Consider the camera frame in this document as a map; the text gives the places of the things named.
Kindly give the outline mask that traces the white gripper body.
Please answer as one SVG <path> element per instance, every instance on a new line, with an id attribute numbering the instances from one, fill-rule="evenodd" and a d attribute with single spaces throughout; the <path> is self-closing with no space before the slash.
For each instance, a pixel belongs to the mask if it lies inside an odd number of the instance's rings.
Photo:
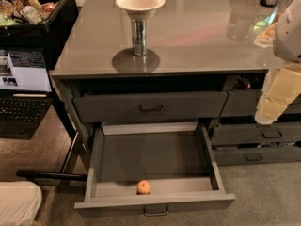
<path id="1" fill-rule="evenodd" d="M 271 105 L 289 105 L 301 93 L 301 64 L 285 62 L 269 71 L 270 79 L 265 102 Z"/>

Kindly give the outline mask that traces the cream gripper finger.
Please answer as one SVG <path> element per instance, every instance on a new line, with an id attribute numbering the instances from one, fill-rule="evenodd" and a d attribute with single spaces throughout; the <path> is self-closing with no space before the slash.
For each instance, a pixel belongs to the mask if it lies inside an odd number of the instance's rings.
<path id="1" fill-rule="evenodd" d="M 279 116 L 287 109 L 287 106 L 278 102 L 270 101 L 262 96 L 257 104 L 254 116 L 256 123 L 269 125 L 277 121 Z"/>

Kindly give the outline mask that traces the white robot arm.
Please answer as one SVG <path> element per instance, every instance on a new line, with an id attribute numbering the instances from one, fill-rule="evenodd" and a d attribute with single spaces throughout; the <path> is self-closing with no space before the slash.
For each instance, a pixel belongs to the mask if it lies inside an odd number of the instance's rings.
<path id="1" fill-rule="evenodd" d="M 273 52 L 284 60 L 265 76 L 254 116 L 256 123 L 270 125 L 301 94 L 301 0 L 293 0 L 280 15 L 273 38 Z"/>

